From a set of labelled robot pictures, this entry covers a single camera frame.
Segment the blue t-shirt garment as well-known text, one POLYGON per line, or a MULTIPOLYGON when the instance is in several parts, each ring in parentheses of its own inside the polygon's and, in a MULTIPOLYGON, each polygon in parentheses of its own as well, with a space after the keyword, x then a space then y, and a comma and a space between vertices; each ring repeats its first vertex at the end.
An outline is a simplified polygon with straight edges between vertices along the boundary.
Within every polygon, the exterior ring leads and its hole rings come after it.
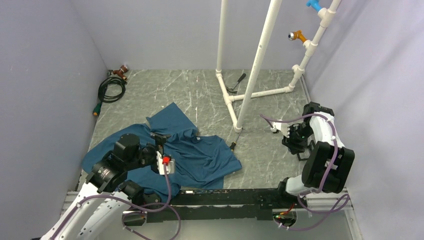
POLYGON ((95 145, 82 159, 82 169, 90 173, 93 166, 113 149, 124 134, 139 137, 141 146, 153 144, 151 133, 169 135, 164 153, 175 160, 175 172, 169 175, 171 195, 175 197, 181 187, 215 190, 224 186, 224 177, 242 169, 225 140, 217 135, 198 136, 197 127, 183 111, 171 103, 152 117, 148 123, 127 126, 95 145))

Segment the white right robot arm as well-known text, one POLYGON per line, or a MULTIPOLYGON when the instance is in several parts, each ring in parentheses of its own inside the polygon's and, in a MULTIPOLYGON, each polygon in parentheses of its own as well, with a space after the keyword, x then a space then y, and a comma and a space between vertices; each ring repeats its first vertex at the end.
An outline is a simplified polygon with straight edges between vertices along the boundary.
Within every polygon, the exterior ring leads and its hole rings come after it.
POLYGON ((309 151, 301 174, 284 179, 283 189, 275 194, 280 207, 289 207, 298 195, 338 194, 343 190, 355 153, 340 140, 334 121, 332 109, 309 102, 298 119, 274 124, 283 134, 281 143, 292 155, 309 151))

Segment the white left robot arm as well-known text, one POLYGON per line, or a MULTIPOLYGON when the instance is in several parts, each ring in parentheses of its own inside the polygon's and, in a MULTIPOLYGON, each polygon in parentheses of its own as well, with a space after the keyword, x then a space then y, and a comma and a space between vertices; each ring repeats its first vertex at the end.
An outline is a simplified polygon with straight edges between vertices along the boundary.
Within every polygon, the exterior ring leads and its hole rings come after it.
POLYGON ((169 175, 175 170, 171 156, 165 155, 164 148, 169 136, 151 133, 154 143, 142 146, 140 138, 126 133, 114 143, 87 175, 78 196, 64 215, 41 236, 42 240, 74 240, 77 237, 93 237, 106 225, 114 213, 124 207, 141 212, 156 213, 169 206, 172 188, 169 175), (145 202, 144 188, 128 180, 128 172, 151 167, 158 175, 163 175, 167 187, 167 200, 160 208, 145 202))

